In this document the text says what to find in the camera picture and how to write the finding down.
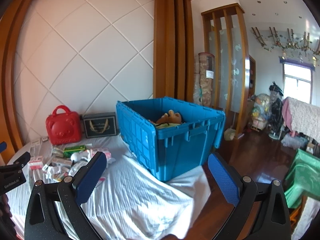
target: brown plush toy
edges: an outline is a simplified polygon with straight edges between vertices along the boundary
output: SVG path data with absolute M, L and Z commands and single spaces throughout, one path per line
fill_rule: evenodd
M 161 123 L 177 123 L 181 124 L 181 115 L 179 113 L 174 113 L 173 110 L 169 110 L 169 115 L 165 113 L 157 122 L 156 124 Z

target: pink cloth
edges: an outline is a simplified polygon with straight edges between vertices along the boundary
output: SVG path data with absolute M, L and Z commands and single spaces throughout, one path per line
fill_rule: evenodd
M 292 131 L 292 127 L 291 127 L 292 115 L 290 113 L 290 106 L 289 106 L 288 98 L 283 100 L 282 103 L 283 103 L 283 106 L 282 106 L 282 117 L 283 117 L 287 127 L 290 129 L 290 131 Z

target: window frame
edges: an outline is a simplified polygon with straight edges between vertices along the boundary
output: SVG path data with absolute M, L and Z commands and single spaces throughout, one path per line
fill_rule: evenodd
M 310 70 L 310 73 L 311 73 L 311 81 L 309 81 L 309 80 L 306 80 L 306 79 L 303 79 L 303 78 L 298 78 L 298 77 L 295 77 L 295 76 L 286 75 L 286 74 L 284 73 L 284 64 L 287 64 L 287 65 L 294 65 L 294 66 L 297 66 L 297 67 L 302 67 L 302 66 L 298 66 L 298 65 L 295 65 L 295 64 L 282 63 L 282 72 L 283 72 L 283 91 L 284 91 L 285 78 L 286 78 L 286 77 L 294 78 L 294 79 L 296 79 L 296 80 L 300 80 L 300 81 L 304 81 L 304 82 L 308 82 L 308 83 L 310 83 L 310 102 L 309 102 L 309 104 L 311 104 L 311 102 L 312 102 L 312 91 L 313 91 L 313 71 L 312 71 L 312 69 L 307 68 L 307 69 L 309 69 L 309 70 Z

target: screw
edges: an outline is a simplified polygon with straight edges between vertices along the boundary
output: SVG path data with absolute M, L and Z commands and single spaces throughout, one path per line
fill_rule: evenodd
M 275 184 L 276 186 L 280 186 L 280 181 L 277 180 L 277 179 L 275 179 L 275 180 L 273 181 L 273 184 Z
M 243 181 L 249 183 L 249 182 L 251 182 L 251 178 L 248 176 L 244 176 Z
M 41 184 L 42 184 L 42 180 L 40 180 L 40 179 L 37 180 L 36 183 L 35 183 L 36 187 L 40 186 Z
M 72 181 L 72 177 L 71 177 L 71 176 L 66 176 L 66 177 L 64 178 L 64 182 L 68 183 L 68 182 L 70 182 L 70 181 Z

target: blue gripper pad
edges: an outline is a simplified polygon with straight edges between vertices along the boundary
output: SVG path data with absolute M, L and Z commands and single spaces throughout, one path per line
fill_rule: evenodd
M 97 152 L 89 163 L 86 166 L 82 166 L 75 174 L 72 185 L 75 190 L 75 201 L 78 205 L 89 200 L 106 166 L 106 155 L 102 152 Z
M 0 153 L 3 152 L 7 148 L 7 144 L 5 142 L 0 143 Z
M 214 154 L 209 155 L 208 167 L 227 202 L 237 206 L 240 200 L 239 188 Z

